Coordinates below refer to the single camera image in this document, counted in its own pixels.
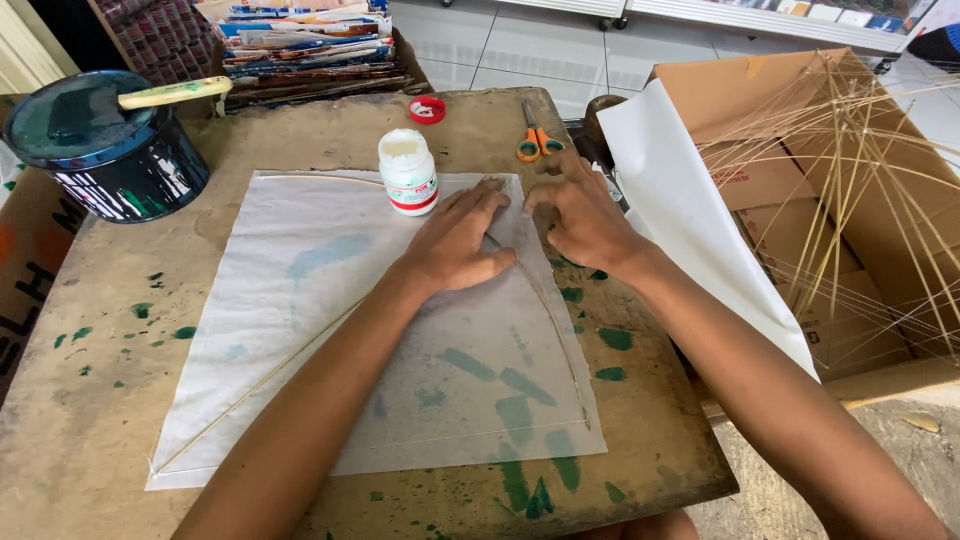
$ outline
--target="wooden brush handle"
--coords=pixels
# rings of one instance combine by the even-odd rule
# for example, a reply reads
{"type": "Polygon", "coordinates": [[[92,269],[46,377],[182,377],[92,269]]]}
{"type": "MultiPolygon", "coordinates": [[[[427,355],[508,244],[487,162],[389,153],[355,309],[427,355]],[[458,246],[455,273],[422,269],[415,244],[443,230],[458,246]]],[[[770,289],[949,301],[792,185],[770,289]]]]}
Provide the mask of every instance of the wooden brush handle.
{"type": "Polygon", "coordinates": [[[228,77],[207,77],[199,81],[186,81],[175,85],[157,86],[129,94],[118,94],[120,109],[140,109],[186,101],[198,97],[222,94],[233,88],[228,77]]]}

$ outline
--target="scissors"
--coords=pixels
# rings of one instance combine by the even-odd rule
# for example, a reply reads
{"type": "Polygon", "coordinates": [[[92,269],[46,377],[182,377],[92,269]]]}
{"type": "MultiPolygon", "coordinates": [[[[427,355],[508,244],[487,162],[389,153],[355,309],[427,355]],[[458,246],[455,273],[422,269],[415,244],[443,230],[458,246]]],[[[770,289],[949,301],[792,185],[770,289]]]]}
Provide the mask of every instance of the scissors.
{"type": "Polygon", "coordinates": [[[550,138],[543,132],[543,128],[537,125],[537,119],[530,109],[530,102],[523,100],[523,113],[527,116],[527,138],[516,146],[516,156],[521,161],[536,161],[540,154],[549,156],[554,152],[560,152],[564,144],[557,139],[550,138]]]}

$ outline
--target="hand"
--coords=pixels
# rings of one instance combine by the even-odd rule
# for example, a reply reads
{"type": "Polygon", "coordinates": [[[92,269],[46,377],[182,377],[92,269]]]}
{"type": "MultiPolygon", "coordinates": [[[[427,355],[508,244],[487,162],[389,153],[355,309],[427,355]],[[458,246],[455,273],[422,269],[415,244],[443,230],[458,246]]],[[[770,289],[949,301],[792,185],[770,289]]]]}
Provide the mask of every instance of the hand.
{"type": "Polygon", "coordinates": [[[502,179],[485,176],[472,189],[461,189],[433,210],[400,258],[426,277],[432,292],[462,289],[485,282],[516,263],[514,248],[486,253],[483,234],[499,207],[510,205],[502,179]]]}
{"type": "Polygon", "coordinates": [[[540,204],[551,204],[561,222],[547,241],[564,257],[621,277],[621,269],[649,241],[637,234],[607,190],[603,174],[590,169],[587,160],[572,149],[546,158],[547,172],[563,173],[558,184],[535,185],[527,195],[523,213],[532,215],[540,204]]]}

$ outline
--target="stack of magazines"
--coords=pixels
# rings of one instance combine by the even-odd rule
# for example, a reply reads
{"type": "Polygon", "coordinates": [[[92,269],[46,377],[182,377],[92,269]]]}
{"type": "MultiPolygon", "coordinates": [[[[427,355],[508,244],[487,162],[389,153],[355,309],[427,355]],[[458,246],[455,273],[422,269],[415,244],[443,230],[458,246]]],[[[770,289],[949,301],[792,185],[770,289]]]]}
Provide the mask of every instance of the stack of magazines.
{"type": "Polygon", "coordinates": [[[389,14],[366,0],[342,8],[229,6],[214,29],[233,80],[225,113],[402,91],[415,83],[397,61],[389,14]]]}

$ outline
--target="dark blue paint can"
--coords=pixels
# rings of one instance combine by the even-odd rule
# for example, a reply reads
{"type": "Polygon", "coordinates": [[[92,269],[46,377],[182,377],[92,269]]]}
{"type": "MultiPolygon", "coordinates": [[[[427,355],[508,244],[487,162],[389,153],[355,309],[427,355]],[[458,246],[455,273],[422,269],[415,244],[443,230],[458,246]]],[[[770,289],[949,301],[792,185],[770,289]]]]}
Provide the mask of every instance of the dark blue paint can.
{"type": "Polygon", "coordinates": [[[163,217],[196,199],[210,171],[169,105],[119,110],[113,94],[150,87],[130,71],[61,79],[17,105],[4,138],[107,221],[163,217]]]}

